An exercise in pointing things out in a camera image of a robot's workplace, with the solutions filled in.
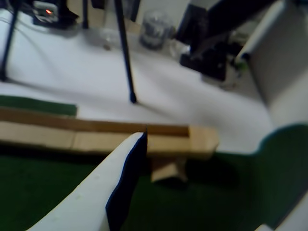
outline white panel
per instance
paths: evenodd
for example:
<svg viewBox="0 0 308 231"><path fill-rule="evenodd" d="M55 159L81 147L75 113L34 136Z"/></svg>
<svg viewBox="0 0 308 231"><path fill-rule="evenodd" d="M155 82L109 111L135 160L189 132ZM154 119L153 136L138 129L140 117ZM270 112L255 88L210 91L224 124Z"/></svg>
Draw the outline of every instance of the white panel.
<svg viewBox="0 0 308 231"><path fill-rule="evenodd" d="M59 205L28 231L109 231L106 204L142 133L123 141Z"/></svg>
<svg viewBox="0 0 308 231"><path fill-rule="evenodd" d="M308 26L295 5L288 1L283 5L251 59L277 126L308 121Z"/></svg>

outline metal stand leg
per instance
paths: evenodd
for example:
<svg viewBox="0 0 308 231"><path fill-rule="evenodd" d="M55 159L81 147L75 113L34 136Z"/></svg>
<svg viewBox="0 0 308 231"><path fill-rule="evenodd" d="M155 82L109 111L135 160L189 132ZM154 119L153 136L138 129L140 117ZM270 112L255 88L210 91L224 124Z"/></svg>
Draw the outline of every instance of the metal stand leg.
<svg viewBox="0 0 308 231"><path fill-rule="evenodd" d="M125 59L125 66L126 66L126 72L127 72L127 77L128 77L128 85L129 85L129 90L130 90L130 101L132 103L136 103L137 98L134 92L134 84L133 84L133 79L132 79L131 69L130 69L129 51L128 51L128 44L127 44L127 38L126 38L124 18L123 18L122 0L115 0L115 12L116 12L116 17L117 17L117 23L118 23L119 30L120 30L121 44L122 44L123 55Z"/></svg>
<svg viewBox="0 0 308 231"><path fill-rule="evenodd" d="M83 21L82 28L89 28L89 20L88 20L88 0L82 0L82 12L83 12Z"/></svg>
<svg viewBox="0 0 308 231"><path fill-rule="evenodd" d="M7 37L7 40L6 40L5 51L4 51L3 59L0 60L0 61L2 61L1 66L0 66L0 80L2 82L5 82L5 81L8 80L7 63L8 63L8 59L9 59L10 50L11 50L15 25L16 25L16 22L17 22L19 9L20 9L22 3L23 3L23 0L14 1L14 12L13 12L12 21L11 21L11 25L10 25L10 29L9 29L9 34L8 34L8 37Z"/></svg>

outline green turf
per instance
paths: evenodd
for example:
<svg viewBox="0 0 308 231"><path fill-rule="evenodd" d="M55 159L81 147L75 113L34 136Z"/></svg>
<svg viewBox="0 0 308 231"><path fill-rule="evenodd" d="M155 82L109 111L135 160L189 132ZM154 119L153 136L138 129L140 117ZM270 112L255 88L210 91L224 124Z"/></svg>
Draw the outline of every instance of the green turf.
<svg viewBox="0 0 308 231"><path fill-rule="evenodd" d="M275 228L307 189L308 127L281 130L254 156L189 160L186 185L139 178L123 231L253 231ZM101 161L1 145L0 230L26 230L65 198Z"/></svg>
<svg viewBox="0 0 308 231"><path fill-rule="evenodd" d="M74 104L54 103L17 96L0 95L0 107L27 109L54 115L77 115L77 107Z"/></svg>

